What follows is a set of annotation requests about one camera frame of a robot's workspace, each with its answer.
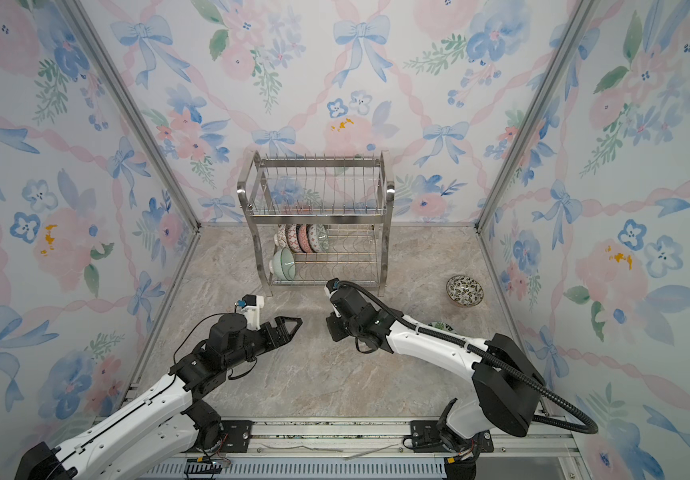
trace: metal dish rack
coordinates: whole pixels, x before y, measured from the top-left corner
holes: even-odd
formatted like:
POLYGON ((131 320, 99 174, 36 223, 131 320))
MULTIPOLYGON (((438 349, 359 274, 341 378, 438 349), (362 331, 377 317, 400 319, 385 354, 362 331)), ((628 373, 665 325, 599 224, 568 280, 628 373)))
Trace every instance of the metal dish rack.
POLYGON ((379 156, 354 158, 263 158, 255 151, 244 162, 237 193, 266 295, 272 295, 271 286, 324 285, 334 277, 377 288, 382 295, 395 191, 392 159, 386 150, 379 156), (328 252, 294 254, 294 280, 265 271, 272 256, 263 256, 258 225, 279 224, 328 228, 328 252))

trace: floral wallpaper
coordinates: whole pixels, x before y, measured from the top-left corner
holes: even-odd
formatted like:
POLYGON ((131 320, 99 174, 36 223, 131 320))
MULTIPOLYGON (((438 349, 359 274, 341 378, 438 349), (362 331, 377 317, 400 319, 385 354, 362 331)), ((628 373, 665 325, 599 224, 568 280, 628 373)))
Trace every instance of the floral wallpaper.
MULTIPOLYGON (((203 221, 243 220, 235 187, 254 150, 385 149, 396 221, 469 223, 576 0, 83 5, 203 221)), ((542 141, 534 149, 537 160, 555 155, 542 141)))
POLYGON ((119 404, 190 232, 59 10, 0 0, 0 478, 119 404))
POLYGON ((600 1, 485 227, 593 478, 690 478, 690 0, 600 1))

